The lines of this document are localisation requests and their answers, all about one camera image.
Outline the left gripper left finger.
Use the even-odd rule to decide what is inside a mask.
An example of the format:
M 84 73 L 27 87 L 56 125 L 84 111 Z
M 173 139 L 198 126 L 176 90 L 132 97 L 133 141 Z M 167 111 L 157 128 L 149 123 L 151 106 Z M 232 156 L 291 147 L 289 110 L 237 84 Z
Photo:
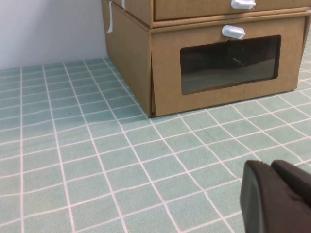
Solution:
M 245 162 L 240 206 L 247 233 L 311 231 L 311 207 L 264 162 Z

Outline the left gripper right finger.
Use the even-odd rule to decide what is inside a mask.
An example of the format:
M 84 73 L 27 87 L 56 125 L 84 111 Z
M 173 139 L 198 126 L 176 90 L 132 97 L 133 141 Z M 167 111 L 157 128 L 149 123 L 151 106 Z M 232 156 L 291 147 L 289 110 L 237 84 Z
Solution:
M 273 170 L 303 201 L 311 206 L 311 174 L 284 160 L 274 160 Z

